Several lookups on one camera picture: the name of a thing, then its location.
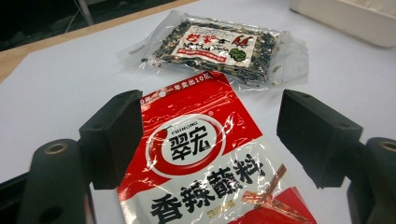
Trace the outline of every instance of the package label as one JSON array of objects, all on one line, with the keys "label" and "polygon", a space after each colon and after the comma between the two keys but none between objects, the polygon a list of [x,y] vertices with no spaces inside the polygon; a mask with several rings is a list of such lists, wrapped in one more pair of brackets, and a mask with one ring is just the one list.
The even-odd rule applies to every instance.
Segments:
[{"label": "package label", "polygon": [[249,67],[257,36],[192,25],[172,56]]},{"label": "package label", "polygon": [[141,103],[144,136],[118,188],[127,223],[316,223],[223,74]]}]

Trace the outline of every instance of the crinkled plastic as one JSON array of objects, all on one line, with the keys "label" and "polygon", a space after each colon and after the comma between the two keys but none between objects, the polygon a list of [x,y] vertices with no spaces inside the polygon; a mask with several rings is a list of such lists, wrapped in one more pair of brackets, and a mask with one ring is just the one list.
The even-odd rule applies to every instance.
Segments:
[{"label": "crinkled plastic", "polygon": [[118,188],[127,223],[316,223],[222,73],[141,103],[144,135]]},{"label": "crinkled plastic", "polygon": [[219,71],[244,90],[267,90],[304,80],[304,41],[279,32],[229,21],[170,15],[144,41],[118,53],[128,66],[160,70]]}]

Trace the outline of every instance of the white surface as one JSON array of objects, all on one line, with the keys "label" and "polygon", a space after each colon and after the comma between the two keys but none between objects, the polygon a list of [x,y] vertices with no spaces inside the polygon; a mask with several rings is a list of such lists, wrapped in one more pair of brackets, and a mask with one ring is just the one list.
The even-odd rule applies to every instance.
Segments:
[{"label": "white surface", "polygon": [[[191,15],[291,31],[306,41],[309,93],[364,127],[361,141],[396,138],[396,49],[379,49],[290,10],[282,0],[201,0],[179,7]],[[125,69],[116,52],[145,38],[168,15],[159,13],[30,54],[0,85],[0,182],[29,169],[33,152],[59,138],[78,140],[78,128],[117,93],[150,93],[182,78],[143,76]],[[276,136],[283,89],[239,94],[286,164],[318,223],[350,223],[346,190],[316,189]],[[96,191],[99,223],[122,223],[113,190]]]}]

